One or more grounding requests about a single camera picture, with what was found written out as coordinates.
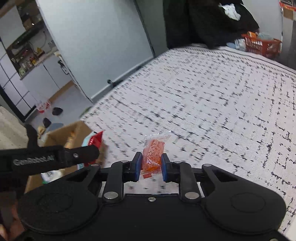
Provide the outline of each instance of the white cloth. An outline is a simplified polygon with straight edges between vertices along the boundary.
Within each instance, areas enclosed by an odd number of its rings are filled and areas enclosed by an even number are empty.
[[[236,21],[240,20],[241,15],[237,13],[237,11],[235,10],[235,6],[232,4],[230,5],[219,5],[219,7],[224,8],[225,10],[225,14],[230,17],[231,19],[234,19]]]

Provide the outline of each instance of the orange basket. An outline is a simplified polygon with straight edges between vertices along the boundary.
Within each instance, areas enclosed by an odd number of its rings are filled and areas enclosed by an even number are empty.
[[[242,34],[248,52],[260,54],[266,58],[275,58],[280,53],[281,41],[278,39],[263,40]]]

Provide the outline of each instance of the gray floor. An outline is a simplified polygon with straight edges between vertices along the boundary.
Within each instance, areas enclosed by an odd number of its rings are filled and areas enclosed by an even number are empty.
[[[59,98],[57,98],[54,103],[52,103],[50,111],[47,111],[47,113],[43,114],[38,113],[37,116],[28,123],[37,129],[38,126],[43,125],[43,118],[46,117],[52,123],[63,123],[64,125],[68,125],[77,121],[81,113],[87,107],[92,105],[93,104],[88,99],[86,99],[75,86],[72,86]],[[61,115],[54,116],[51,113],[53,107],[60,107],[64,111]]]

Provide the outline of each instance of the patterned bedspread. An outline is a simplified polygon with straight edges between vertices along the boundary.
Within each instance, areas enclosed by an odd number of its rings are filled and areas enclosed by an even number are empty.
[[[279,193],[287,205],[280,231],[296,210],[293,70],[230,48],[190,46],[152,60],[82,119],[105,130],[106,167],[142,151],[145,135],[171,130],[170,160],[211,163]],[[129,193],[178,192],[158,175],[126,183]]]

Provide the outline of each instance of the white cabinet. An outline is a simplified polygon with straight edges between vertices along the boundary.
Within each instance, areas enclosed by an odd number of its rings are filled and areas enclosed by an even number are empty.
[[[11,78],[16,73],[15,67],[13,66],[7,54],[4,55],[4,57],[0,60],[0,64],[2,65],[2,68],[4,69],[8,78]]]
[[[22,98],[17,92],[13,84],[9,81],[3,88],[5,93],[8,95],[9,99],[16,105]]]
[[[23,99],[16,106],[23,115],[26,115],[31,109]]]
[[[62,88],[65,84],[72,80],[69,74],[65,74],[58,63],[59,57],[55,55],[50,56],[43,62],[44,67],[47,69],[54,82],[59,88]]]
[[[6,49],[25,31],[16,6],[0,18],[0,36]]]
[[[37,101],[49,99],[59,90],[43,64],[35,67],[22,81]]]
[[[0,58],[2,58],[5,54],[6,54],[6,50],[5,50],[2,42],[0,41]]]
[[[22,97],[28,92],[28,89],[20,80],[20,76],[18,75],[18,73],[15,73],[15,75],[10,79],[10,81]]]
[[[3,87],[8,81],[9,81],[9,78],[5,74],[2,67],[0,66],[0,86]]]
[[[28,92],[24,97],[24,100],[26,101],[26,103],[32,108],[37,101],[35,100],[35,98],[31,95],[30,92]]]

